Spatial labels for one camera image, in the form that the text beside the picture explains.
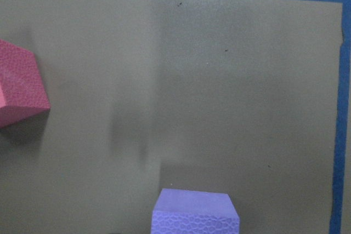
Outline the purple foam block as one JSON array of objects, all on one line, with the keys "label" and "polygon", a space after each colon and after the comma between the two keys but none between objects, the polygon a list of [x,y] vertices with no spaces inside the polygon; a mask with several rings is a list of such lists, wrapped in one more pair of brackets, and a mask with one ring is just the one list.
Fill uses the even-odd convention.
[{"label": "purple foam block", "polygon": [[239,233],[240,217],[226,193],[162,189],[151,233]]}]

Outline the pink foam block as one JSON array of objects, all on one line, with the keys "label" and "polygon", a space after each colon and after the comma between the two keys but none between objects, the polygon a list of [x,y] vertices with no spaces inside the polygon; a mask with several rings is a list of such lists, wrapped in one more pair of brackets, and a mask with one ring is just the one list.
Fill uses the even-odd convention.
[{"label": "pink foam block", "polygon": [[48,110],[34,53],[1,40],[1,128]]}]

